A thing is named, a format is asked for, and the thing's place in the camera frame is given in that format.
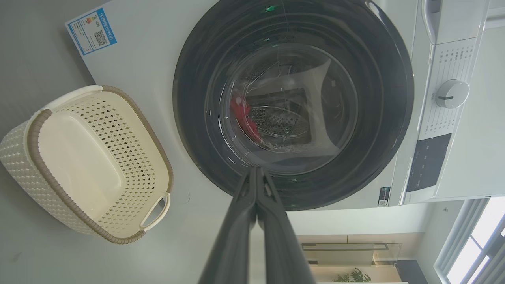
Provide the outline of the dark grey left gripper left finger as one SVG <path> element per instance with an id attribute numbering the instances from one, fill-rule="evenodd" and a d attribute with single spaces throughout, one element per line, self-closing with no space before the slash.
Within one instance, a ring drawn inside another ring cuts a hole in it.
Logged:
<path id="1" fill-rule="evenodd" d="M 240 178 L 199 284 L 249 282 L 249 241 L 256 223 L 257 170 L 250 167 Z"/>

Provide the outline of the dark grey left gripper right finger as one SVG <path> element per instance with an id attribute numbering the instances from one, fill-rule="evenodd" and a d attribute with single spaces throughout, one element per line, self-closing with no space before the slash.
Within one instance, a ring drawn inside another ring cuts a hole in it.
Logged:
<path id="1" fill-rule="evenodd" d="M 256 183 L 258 223 L 264 231 L 266 283 L 314 284 L 316 281 L 270 174 L 257 168 Z"/>

